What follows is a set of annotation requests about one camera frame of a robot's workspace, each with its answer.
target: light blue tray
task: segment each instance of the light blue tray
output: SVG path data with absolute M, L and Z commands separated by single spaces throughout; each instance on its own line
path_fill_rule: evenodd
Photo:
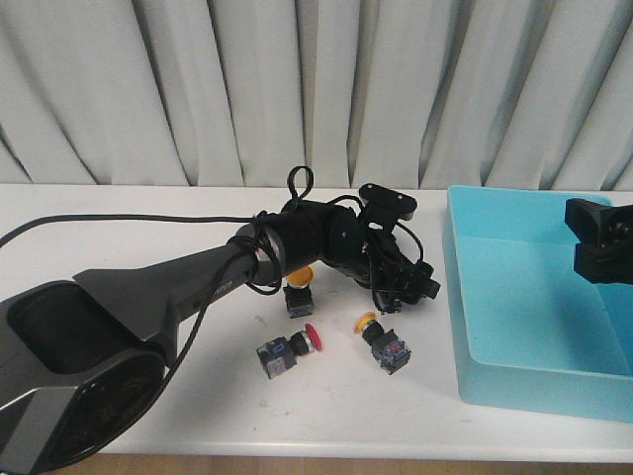
M 633 286 L 573 270 L 565 203 L 595 195 L 453 186 L 444 256 L 461 398 L 633 422 Z

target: white tabletop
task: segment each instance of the white tabletop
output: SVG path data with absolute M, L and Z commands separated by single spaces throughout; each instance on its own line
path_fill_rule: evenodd
M 329 200 L 341 190 L 314 190 Z M 445 284 L 445 191 L 407 192 L 410 227 Z M 616 204 L 633 193 L 608 193 Z M 44 215 L 155 213 L 251 216 L 278 211 L 283 189 L 0 185 L 0 233 Z M 224 244 L 238 225 L 94 223 L 31 230 L 0 253 L 0 299 L 85 268 L 132 268 Z M 403 251 L 414 244 L 398 234 Z M 154 408 L 106 451 L 472 460 L 633 462 L 633 424 L 472 406 L 457 392 L 446 289 L 435 300 L 382 316 L 411 348 L 388 375 L 352 331 L 373 310 L 368 291 L 320 263 L 315 313 L 290 320 L 282 293 L 246 287 L 211 308 L 185 363 Z M 181 326 L 184 341 L 193 319 Z M 324 349 L 268 380 L 255 349 L 313 324 Z

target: gray curtain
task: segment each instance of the gray curtain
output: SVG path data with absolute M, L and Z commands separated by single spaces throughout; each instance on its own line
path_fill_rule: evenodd
M 633 189 L 633 2 L 3 0 L 0 182 Z

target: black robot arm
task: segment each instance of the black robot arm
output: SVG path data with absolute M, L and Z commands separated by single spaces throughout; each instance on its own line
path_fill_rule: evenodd
M 309 186 L 299 195 L 294 177 L 301 169 Z M 381 311 L 435 297 L 439 284 L 430 279 L 433 269 L 422 260 L 419 240 L 403 227 L 419 247 L 412 263 L 392 235 L 400 219 L 410 218 L 412 198 L 369 185 L 362 200 L 345 195 L 313 202 L 305 199 L 312 182 L 308 168 L 295 168 L 291 200 L 281 212 L 252 219 L 61 216 L 0 238 L 2 246 L 61 221 L 244 224 L 220 247 L 141 269 L 86 270 L 0 303 L 0 472 L 35 474 L 74 463 L 129 428 L 183 361 L 207 307 L 241 284 L 272 294 L 283 276 L 320 259 L 370 288 Z M 349 199 L 360 207 L 358 216 L 338 204 Z M 178 326 L 196 312 L 177 354 Z

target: wooden floor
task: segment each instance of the wooden floor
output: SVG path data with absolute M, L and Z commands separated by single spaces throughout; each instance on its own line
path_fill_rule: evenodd
M 48 475 L 633 475 L 633 464 L 97 454 Z

